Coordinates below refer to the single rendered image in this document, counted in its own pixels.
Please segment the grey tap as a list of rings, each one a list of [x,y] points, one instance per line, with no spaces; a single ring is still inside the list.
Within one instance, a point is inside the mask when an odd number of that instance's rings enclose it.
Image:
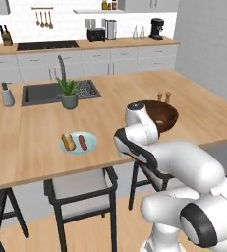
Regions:
[[[58,55],[58,61],[60,64],[60,70],[61,70],[61,76],[62,78],[58,78],[58,80],[67,83],[67,79],[66,79],[66,69],[65,69],[65,65],[64,65],[64,61],[61,55]]]

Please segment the grey wall cupboards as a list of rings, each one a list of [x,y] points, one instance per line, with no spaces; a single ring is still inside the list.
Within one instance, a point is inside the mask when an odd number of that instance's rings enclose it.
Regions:
[[[179,0],[118,0],[118,9],[127,13],[176,12]]]

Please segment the black hob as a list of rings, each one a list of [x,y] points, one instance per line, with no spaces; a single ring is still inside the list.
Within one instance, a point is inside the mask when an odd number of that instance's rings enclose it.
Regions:
[[[59,49],[59,48],[77,48],[77,47],[79,47],[79,46],[74,40],[29,42],[29,43],[19,43],[18,47],[17,47],[17,51]]]

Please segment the jars on shelf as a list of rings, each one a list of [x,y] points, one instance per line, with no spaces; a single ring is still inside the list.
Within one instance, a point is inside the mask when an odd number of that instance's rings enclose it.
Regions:
[[[102,0],[101,9],[102,10],[116,10],[117,9],[117,0]]]

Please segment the black coffee machine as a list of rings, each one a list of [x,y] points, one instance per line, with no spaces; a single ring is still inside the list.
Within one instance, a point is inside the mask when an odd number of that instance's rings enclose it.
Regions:
[[[162,40],[162,36],[160,32],[163,30],[164,21],[160,18],[152,18],[151,19],[151,32],[150,38],[154,40]]]

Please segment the brown wooden bowl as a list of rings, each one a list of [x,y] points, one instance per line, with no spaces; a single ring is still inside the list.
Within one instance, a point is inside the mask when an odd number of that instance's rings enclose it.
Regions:
[[[157,100],[142,100],[142,103],[160,133],[170,130],[176,124],[179,113],[174,106]]]

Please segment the white wall shelf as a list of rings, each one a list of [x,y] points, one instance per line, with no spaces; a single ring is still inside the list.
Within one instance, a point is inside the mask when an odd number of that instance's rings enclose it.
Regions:
[[[97,10],[97,9],[74,9],[75,14],[109,14],[109,13],[125,13],[123,10]]]

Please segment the light blue plate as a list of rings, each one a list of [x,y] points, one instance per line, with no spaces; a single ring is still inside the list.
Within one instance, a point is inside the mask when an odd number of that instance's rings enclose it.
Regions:
[[[62,140],[59,141],[60,150],[66,154],[76,155],[76,156],[77,155],[84,155],[89,152],[92,152],[97,146],[97,138],[89,132],[77,131],[77,132],[71,132],[70,134],[72,135],[73,140],[76,144],[76,148],[73,151],[67,151],[64,147],[63,141]],[[83,149],[81,148],[81,145],[80,145],[79,139],[78,139],[79,135],[83,135],[85,138],[85,142],[87,144],[86,151],[83,151]]]

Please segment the grey base cupboards run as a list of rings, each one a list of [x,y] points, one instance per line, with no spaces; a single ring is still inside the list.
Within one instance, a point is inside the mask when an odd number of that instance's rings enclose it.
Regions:
[[[173,69],[178,45],[122,47],[0,55],[0,84],[37,82],[61,77],[58,61],[64,61],[66,77],[127,74]]]

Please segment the dark sink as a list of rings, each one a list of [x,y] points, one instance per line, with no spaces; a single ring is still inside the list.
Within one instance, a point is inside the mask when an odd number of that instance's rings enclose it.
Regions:
[[[78,99],[101,97],[92,80],[78,81]],[[23,86],[22,106],[41,105],[61,101],[61,89],[57,83]]]

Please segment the silver metal container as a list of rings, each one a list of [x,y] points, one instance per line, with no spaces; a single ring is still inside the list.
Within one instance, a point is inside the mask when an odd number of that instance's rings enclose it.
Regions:
[[[105,21],[105,37],[107,40],[115,40],[117,33],[117,21],[106,20]]]

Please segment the grey soap dispenser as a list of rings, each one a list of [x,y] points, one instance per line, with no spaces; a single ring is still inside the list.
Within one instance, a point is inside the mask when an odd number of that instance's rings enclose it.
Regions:
[[[15,99],[12,94],[12,91],[8,88],[8,85],[3,82],[1,84],[2,90],[1,90],[1,98],[3,101],[3,105],[6,107],[11,107],[15,104]]]

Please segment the rail with hanging tools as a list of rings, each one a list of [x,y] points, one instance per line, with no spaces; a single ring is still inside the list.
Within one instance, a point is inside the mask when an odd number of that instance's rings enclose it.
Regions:
[[[52,7],[32,7],[35,11],[36,24],[42,28],[53,28],[51,12],[53,11]]]

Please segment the wooden knife block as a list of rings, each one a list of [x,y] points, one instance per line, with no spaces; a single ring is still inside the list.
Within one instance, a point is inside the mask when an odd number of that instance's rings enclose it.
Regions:
[[[12,46],[13,45],[13,41],[11,38],[11,35],[9,33],[9,31],[7,30],[6,26],[0,26],[0,32],[1,32],[1,37],[3,40],[3,45],[4,46]]]

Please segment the black toaster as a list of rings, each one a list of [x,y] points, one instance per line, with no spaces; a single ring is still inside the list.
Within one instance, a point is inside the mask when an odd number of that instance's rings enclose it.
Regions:
[[[105,29],[104,28],[88,28],[86,37],[89,42],[104,41]]]

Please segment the red-brown sausage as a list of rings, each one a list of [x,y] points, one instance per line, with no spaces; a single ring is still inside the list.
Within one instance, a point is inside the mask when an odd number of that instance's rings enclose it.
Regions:
[[[87,150],[87,144],[85,142],[84,136],[83,135],[79,135],[78,139],[79,139],[79,143],[81,145],[81,148],[83,149],[83,151],[86,151]]]

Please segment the green plant in grey pot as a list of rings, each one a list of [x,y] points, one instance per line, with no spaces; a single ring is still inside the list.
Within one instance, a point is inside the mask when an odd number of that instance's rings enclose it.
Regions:
[[[57,84],[60,88],[62,105],[66,109],[74,109],[78,105],[77,90],[79,83],[74,80],[64,80],[57,78]]]

